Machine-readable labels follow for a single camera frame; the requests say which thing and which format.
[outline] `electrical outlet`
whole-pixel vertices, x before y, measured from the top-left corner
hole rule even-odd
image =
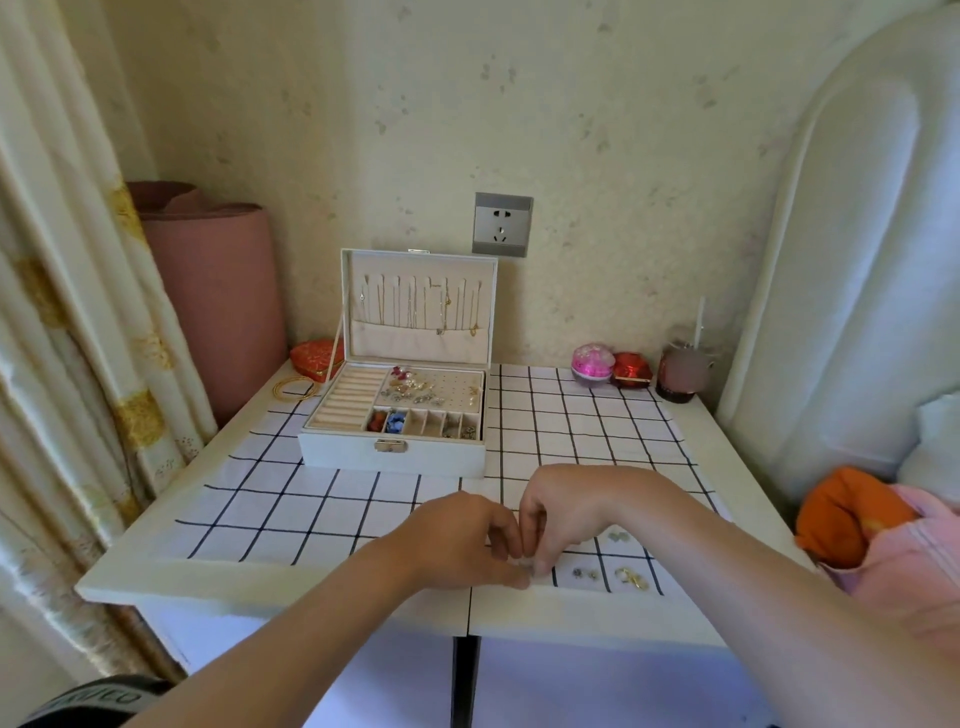
[[[477,192],[473,251],[483,255],[526,257],[533,209],[532,197]]]

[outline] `jewelry box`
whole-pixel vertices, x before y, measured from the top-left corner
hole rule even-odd
[[[347,362],[300,431],[306,465],[483,477],[496,266],[341,251]]]

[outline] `pink ornament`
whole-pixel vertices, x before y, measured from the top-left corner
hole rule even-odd
[[[586,344],[573,353],[570,369],[582,383],[590,386],[609,381],[616,359],[603,344]]]

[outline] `pink cloth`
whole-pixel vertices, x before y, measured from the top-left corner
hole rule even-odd
[[[187,182],[129,182],[217,424],[287,359],[267,212],[212,206]]]
[[[960,662],[960,516],[927,491],[893,488],[921,517],[876,536],[860,567],[824,569],[857,601]]]

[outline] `jewelry box latch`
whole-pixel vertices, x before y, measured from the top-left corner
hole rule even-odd
[[[406,452],[406,440],[377,440],[373,443],[377,452]]]

